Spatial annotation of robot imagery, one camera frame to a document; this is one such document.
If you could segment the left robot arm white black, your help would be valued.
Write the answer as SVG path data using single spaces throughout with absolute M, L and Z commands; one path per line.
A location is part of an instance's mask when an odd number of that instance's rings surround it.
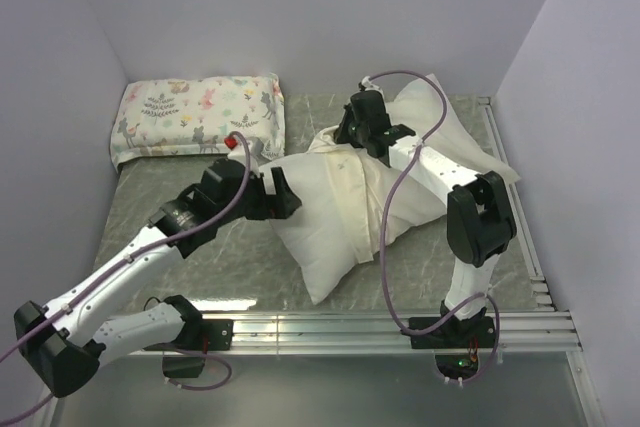
M 154 345 L 199 349 L 201 312 L 173 295 L 138 314 L 115 311 L 153 276 L 186 260 L 237 219 L 284 220 L 302 205 L 282 168 L 269 178 L 242 163 L 218 159 L 199 182 L 164 203 L 116 256 L 67 293 L 14 314 L 19 351 L 51 394 L 66 397 L 98 370 Z

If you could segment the cream pillowcase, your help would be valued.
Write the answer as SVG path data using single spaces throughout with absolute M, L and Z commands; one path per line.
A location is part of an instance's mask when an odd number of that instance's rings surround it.
M 416 75 L 391 103 L 364 78 L 342 122 L 317 134 L 307 153 L 324 160 L 357 262 L 440 217 L 457 262 L 475 269 L 517 234 L 507 187 L 518 174 L 481 149 L 434 75 Z

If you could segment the white pillow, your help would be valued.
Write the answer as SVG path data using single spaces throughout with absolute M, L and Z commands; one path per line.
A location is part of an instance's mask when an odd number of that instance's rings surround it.
M 260 167 L 265 188 L 275 192 L 271 176 L 280 167 L 302 206 L 284 220 L 272 220 L 273 230 L 300 267 L 315 305 L 323 302 L 356 265 L 356 255 L 343 225 L 326 161 L 321 154 L 294 154 Z

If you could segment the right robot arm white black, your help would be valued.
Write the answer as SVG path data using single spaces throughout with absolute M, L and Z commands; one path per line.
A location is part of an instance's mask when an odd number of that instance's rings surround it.
M 386 167 L 399 172 L 386 198 L 380 230 L 379 260 L 386 268 L 387 224 L 391 204 L 400 185 L 410 177 L 431 192 L 446 208 L 447 241 L 455 257 L 450 289 L 443 306 L 447 312 L 432 326 L 411 329 L 397 315 L 387 278 L 382 278 L 385 303 L 391 318 L 407 336 L 425 336 L 440 328 L 444 341 L 460 347 L 472 339 L 485 304 L 493 303 L 489 284 L 498 257 L 517 233 L 506 184 L 495 171 L 484 174 L 466 168 L 427 145 L 446 120 L 443 94 L 441 115 L 423 136 L 404 124 L 393 125 L 383 96 L 362 90 L 351 96 L 335 142 L 364 149 Z

